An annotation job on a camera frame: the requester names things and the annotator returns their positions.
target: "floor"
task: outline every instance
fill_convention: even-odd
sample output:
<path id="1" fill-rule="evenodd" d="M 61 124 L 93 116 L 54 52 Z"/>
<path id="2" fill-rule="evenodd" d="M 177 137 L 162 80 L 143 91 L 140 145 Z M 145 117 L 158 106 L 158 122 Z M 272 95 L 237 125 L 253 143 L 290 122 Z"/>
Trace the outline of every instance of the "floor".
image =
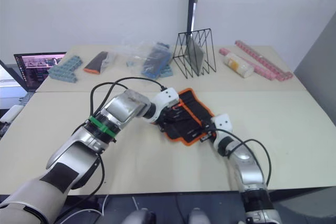
<path id="1" fill-rule="evenodd" d="M 179 205 L 183 218 L 187 221 L 189 212 L 201 208 L 209 217 L 212 224 L 236 224 L 244 219 L 244 209 L 240 196 L 236 192 L 195 194 L 195 195 L 135 195 L 138 207 L 147 208 L 156 213 L 156 223 L 183 224 L 177 205 Z M 99 198 L 102 205 L 104 196 Z M 335 224 L 336 217 L 316 218 L 298 214 L 275 203 L 283 224 Z M 122 220 L 135 211 L 131 196 L 109 196 L 105 205 L 104 217 L 94 212 L 82 212 L 68 219 L 64 224 L 120 224 Z"/>
<path id="2" fill-rule="evenodd" d="M 295 212 L 315 217 L 336 217 L 336 187 L 315 190 L 301 197 L 289 198 L 281 204 Z"/>

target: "black wire rack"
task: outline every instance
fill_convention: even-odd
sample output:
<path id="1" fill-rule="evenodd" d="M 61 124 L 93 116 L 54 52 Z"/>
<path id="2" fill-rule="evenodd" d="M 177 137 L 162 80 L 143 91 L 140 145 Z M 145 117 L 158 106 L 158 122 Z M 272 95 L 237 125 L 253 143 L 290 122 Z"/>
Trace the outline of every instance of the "black wire rack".
<path id="1" fill-rule="evenodd" d="M 211 29 L 179 33 L 173 59 L 185 78 L 216 72 Z"/>

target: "green band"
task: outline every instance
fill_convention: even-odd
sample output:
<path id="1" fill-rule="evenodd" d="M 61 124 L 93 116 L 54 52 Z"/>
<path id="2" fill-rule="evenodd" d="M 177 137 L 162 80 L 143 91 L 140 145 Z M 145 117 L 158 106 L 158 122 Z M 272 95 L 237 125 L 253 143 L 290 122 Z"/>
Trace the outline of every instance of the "green band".
<path id="1" fill-rule="evenodd" d="M 109 130 L 109 128 L 107 128 L 106 125 L 104 125 L 104 124 L 102 124 L 101 122 L 99 122 L 99 121 L 98 121 L 96 118 L 94 118 L 93 116 L 90 116 L 90 117 L 89 117 L 89 120 L 90 120 L 93 124 L 95 124 L 95 125 L 99 128 L 99 130 L 100 130 L 101 132 L 104 132 L 104 133 L 110 135 L 111 137 L 115 137 L 115 136 L 116 136 L 116 134 L 115 134 L 113 131 Z"/>

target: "fabric tool pouch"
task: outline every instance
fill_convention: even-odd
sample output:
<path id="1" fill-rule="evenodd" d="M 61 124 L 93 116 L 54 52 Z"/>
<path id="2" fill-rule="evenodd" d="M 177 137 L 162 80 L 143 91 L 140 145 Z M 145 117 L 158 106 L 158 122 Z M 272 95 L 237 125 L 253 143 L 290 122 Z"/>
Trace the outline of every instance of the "fabric tool pouch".
<path id="1" fill-rule="evenodd" d="M 157 124 L 170 140 L 190 146 L 206 135 L 202 121 L 210 122 L 214 115 L 192 89 L 181 91 L 179 96 L 179 104 L 163 111 Z"/>

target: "white wall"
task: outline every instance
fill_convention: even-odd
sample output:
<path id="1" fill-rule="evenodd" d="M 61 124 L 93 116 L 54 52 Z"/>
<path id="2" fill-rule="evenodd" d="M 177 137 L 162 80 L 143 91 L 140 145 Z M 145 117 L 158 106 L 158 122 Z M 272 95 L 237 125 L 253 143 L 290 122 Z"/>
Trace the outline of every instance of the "white wall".
<path id="1" fill-rule="evenodd" d="M 295 74 L 336 125 L 336 14 L 310 48 Z"/>
<path id="2" fill-rule="evenodd" d="M 335 11 L 336 0 L 198 0 L 195 29 L 216 45 L 272 45 L 294 70 Z"/>
<path id="3" fill-rule="evenodd" d="M 188 0 L 0 0 L 0 57 L 75 44 L 175 43 Z"/>

